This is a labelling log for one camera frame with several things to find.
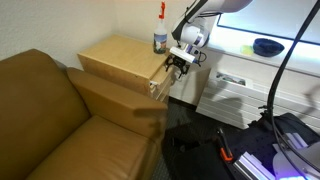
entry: spray bottle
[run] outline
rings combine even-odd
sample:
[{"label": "spray bottle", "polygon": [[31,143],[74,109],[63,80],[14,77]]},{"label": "spray bottle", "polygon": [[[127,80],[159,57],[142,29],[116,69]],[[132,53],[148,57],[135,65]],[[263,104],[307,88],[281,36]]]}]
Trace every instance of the spray bottle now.
[{"label": "spray bottle", "polygon": [[166,52],[167,44],[167,30],[164,26],[164,9],[166,4],[161,2],[161,9],[159,14],[158,26],[154,31],[153,51],[157,54],[164,54]]}]

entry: sofa cushion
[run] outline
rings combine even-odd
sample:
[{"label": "sofa cushion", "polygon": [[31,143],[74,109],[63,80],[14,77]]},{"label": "sofa cushion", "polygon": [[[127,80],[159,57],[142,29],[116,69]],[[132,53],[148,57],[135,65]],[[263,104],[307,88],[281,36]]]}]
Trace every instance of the sofa cushion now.
[{"label": "sofa cushion", "polygon": [[147,138],[94,116],[28,178],[145,179],[145,174],[151,174],[146,172],[148,157],[154,161],[155,153],[156,145]]},{"label": "sofa cushion", "polygon": [[89,116],[47,54],[29,50],[0,61],[0,179],[25,178]]}]

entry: wooden cabinet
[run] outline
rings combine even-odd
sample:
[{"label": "wooden cabinet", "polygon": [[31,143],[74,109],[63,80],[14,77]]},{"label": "wooden cabinet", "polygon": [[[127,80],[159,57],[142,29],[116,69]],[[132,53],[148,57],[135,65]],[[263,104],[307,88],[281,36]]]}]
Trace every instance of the wooden cabinet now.
[{"label": "wooden cabinet", "polygon": [[155,54],[151,43],[120,35],[78,54],[84,71],[163,102],[172,83],[173,70],[164,67],[167,56]]}]

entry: sofa armrest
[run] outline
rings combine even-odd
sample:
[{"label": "sofa armrest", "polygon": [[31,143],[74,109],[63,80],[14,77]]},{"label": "sofa armrest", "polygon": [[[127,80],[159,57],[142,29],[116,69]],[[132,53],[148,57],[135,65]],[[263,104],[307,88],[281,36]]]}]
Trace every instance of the sofa armrest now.
[{"label": "sofa armrest", "polygon": [[166,104],[75,68],[68,68],[67,73],[92,115],[157,143],[161,141],[166,126]]}]

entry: blue bowl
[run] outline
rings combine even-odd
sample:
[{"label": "blue bowl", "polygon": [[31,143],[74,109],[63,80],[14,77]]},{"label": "blue bowl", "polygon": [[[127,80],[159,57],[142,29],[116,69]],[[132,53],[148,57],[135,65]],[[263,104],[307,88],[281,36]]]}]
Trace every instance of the blue bowl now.
[{"label": "blue bowl", "polygon": [[255,54],[263,57],[273,57],[284,50],[284,46],[276,41],[265,38],[258,38],[253,43]]}]

